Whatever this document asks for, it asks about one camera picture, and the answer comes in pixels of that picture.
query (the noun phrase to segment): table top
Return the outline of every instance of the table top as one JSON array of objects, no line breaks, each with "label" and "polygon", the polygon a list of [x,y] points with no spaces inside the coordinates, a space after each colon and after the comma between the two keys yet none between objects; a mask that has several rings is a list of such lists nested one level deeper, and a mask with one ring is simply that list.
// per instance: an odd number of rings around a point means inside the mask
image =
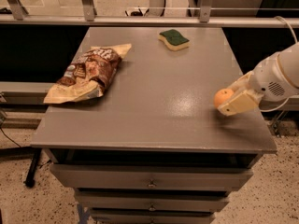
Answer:
[{"label": "table top", "polygon": [[242,75],[222,29],[176,28],[190,40],[180,51],[158,40],[168,29],[90,28],[78,55],[90,46],[132,49],[103,97],[51,105],[32,147],[276,152],[259,110],[225,117],[213,105],[215,92]]}]

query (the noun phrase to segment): black stand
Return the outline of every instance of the black stand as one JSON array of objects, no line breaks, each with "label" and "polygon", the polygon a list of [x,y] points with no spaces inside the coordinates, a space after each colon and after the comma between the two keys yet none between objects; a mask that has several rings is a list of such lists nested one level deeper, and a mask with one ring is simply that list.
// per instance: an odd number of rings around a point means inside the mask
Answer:
[{"label": "black stand", "polygon": [[0,160],[19,160],[32,158],[30,168],[24,181],[24,184],[28,188],[32,188],[35,185],[35,173],[41,154],[41,148],[33,147],[14,147],[0,149]]}]

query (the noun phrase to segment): snack bag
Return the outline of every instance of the snack bag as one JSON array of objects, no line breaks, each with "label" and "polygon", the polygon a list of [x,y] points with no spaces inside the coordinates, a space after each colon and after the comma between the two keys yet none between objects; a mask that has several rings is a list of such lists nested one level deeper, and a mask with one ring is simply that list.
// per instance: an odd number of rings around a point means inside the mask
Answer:
[{"label": "snack bag", "polygon": [[78,102],[103,96],[130,48],[131,44],[92,47],[67,67],[64,76],[48,91],[44,103]]}]

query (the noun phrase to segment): sponge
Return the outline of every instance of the sponge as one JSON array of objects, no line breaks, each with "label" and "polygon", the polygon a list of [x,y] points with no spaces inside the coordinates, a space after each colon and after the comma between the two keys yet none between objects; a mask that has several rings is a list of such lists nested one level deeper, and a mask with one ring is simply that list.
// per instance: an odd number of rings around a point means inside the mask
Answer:
[{"label": "sponge", "polygon": [[173,51],[185,49],[189,46],[189,40],[175,29],[159,33],[159,40],[163,41]]}]

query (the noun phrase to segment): orange object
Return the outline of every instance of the orange object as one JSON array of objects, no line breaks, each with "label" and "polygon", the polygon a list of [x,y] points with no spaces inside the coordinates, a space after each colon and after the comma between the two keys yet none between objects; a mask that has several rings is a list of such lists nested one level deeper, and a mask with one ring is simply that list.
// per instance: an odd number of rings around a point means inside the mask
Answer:
[{"label": "orange object", "polygon": [[223,104],[234,94],[232,89],[221,89],[214,96],[214,106],[218,108],[219,105]]}]

